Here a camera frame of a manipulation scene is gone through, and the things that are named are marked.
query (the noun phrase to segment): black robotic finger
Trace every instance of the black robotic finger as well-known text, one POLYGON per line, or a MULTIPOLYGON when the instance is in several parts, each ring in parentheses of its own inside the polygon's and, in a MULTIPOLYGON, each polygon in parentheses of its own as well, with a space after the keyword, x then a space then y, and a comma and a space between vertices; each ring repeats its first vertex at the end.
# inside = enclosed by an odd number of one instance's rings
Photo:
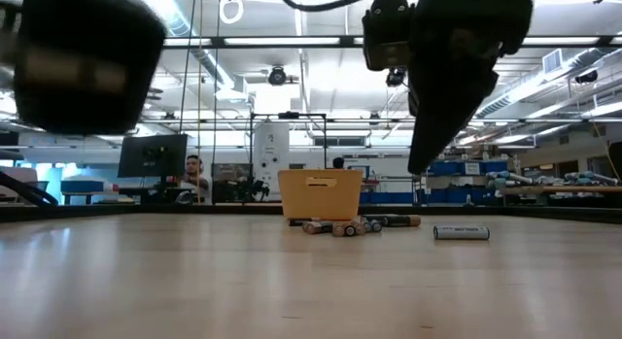
POLYGON ((165 38, 149 9, 126 0, 23 0, 17 37, 22 120, 81 135, 136 126, 165 38), (94 109, 106 112, 92 117, 94 109))

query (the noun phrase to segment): pipe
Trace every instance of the pipe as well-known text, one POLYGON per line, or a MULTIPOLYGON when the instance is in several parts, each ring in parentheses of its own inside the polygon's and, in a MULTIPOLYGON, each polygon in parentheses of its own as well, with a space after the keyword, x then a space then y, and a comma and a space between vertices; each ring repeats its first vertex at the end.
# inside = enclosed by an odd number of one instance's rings
POLYGON ((550 76, 540 70, 528 81, 507 91, 500 97, 497 97, 494 101, 481 106, 477 110, 476 116, 479 118, 489 116, 491 113, 526 99, 544 90, 545 88, 552 86, 560 79, 574 73, 578 73, 580 70, 588 68, 599 60, 619 51, 620 49, 617 48, 591 48, 562 62, 564 67, 561 73, 553 71, 551 73, 553 76, 550 76))
MULTIPOLYGON (((188 18, 181 9, 179 0, 142 0, 158 14, 172 37, 199 36, 190 29, 191 17, 188 18)), ((190 53, 205 68, 207 73, 216 80, 218 88, 233 89, 234 79, 220 66, 214 56, 205 49, 191 49, 190 53)))

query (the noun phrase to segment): blue bin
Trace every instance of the blue bin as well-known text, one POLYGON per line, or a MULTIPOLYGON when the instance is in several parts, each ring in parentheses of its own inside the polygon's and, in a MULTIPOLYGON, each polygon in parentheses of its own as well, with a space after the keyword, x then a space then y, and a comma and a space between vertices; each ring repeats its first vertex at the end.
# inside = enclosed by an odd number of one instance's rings
POLYGON ((444 188, 434 188, 430 194, 424 189, 417 189, 417 199, 421 204, 446 203, 447 195, 444 188))
POLYGON ((430 166, 429 174, 433 176, 448 176, 460 174, 458 162, 453 161, 436 161, 430 166))
POLYGON ((495 190, 493 188, 483 188, 483 187, 472 188, 470 191, 470 201, 473 204, 484 204, 485 203, 484 196, 489 193, 494 195, 495 190))
POLYGON ((391 203, 412 204, 412 192, 395 192, 391 193, 391 203))
POLYGON ((467 195, 470 194, 470 188, 447 188, 448 203, 467 203, 467 195))
POLYGON ((478 175, 485 175, 486 174, 484 172, 484 168, 483 168, 483 165, 482 165, 483 163, 481 163, 481 162, 462 162, 462 163, 460 163, 460 165, 459 165, 460 174, 462 174, 462 175, 474 175, 474 174, 470 174, 470 173, 467 174, 467 170, 466 170, 467 169, 467 166, 466 166, 467 163, 469 165, 476 165, 476 166, 479 167, 479 174, 478 175))
POLYGON ((371 202, 373 204, 391 203, 391 193, 389 192, 372 192, 371 202))
POLYGON ((501 172, 507 170, 507 161, 487 161, 484 162, 484 173, 501 172))
POLYGON ((61 192, 81 193, 81 192, 103 192, 104 183, 98 181, 62 181, 60 182, 61 192))

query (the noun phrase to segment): white label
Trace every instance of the white label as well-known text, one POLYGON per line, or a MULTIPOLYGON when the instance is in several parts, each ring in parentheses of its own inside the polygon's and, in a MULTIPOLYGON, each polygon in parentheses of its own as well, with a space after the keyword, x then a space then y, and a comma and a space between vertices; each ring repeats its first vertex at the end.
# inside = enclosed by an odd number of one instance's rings
POLYGON ((465 163, 465 174, 479 175, 479 163, 465 163))

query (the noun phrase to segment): battery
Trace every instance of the battery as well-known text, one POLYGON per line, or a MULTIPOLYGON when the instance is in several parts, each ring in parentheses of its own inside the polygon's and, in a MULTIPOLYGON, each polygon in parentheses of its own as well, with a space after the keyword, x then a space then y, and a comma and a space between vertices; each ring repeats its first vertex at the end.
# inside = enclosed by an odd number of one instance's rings
POLYGON ((417 227, 421 224, 421 218, 419 216, 400 216, 400 215, 378 215, 378 216, 362 216, 363 222, 365 221, 380 221, 383 226, 386 227, 417 227))
POLYGON ((288 223, 290 226, 302 226, 305 222, 311 221, 311 218, 296 218, 296 219, 288 219, 288 223))
POLYGON ((307 221, 302 226, 302 230, 308 234, 330 233, 332 221, 307 221))
POLYGON ((335 237, 352 237, 364 233, 364 231, 365 228, 361 223, 355 224, 353 221, 335 221, 332 223, 332 235, 335 237))
POLYGON ((484 240, 490 238, 488 227, 456 227, 435 226, 434 239, 436 240, 484 240))
POLYGON ((380 232, 384 225, 384 220, 365 220, 362 219, 365 232, 380 232))

